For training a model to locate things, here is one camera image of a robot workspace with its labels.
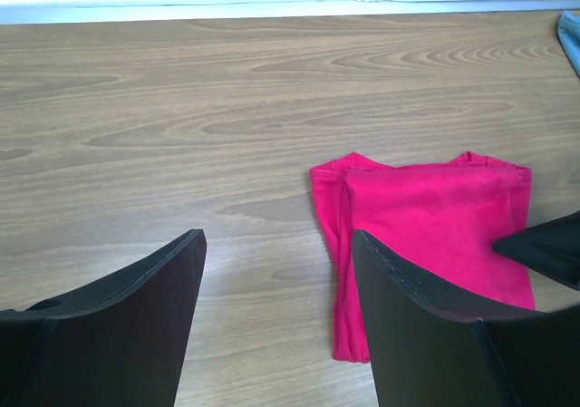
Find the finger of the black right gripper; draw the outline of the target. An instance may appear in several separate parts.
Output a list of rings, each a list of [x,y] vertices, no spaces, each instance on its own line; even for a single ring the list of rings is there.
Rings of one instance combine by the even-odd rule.
[[[579,212],[500,238],[492,249],[561,285],[579,288]]]

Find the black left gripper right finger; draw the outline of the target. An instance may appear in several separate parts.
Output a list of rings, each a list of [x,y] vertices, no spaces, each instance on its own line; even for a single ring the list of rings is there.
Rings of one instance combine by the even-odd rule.
[[[579,308],[543,313],[480,296],[353,236],[381,406],[576,406]]]

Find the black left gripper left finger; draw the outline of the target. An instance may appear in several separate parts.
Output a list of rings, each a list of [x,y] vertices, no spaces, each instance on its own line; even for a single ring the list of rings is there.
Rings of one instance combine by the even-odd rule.
[[[206,253],[193,229],[85,286],[2,311],[2,405],[174,405]]]

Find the magenta t shirt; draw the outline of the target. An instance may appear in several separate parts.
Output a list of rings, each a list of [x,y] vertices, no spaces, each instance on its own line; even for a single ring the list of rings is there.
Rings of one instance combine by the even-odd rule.
[[[337,272],[333,358],[366,363],[368,344],[353,266],[361,229],[400,256],[471,292],[527,309],[527,270],[493,243],[526,227],[532,170],[465,152],[401,167],[353,152],[310,171],[314,212]]]

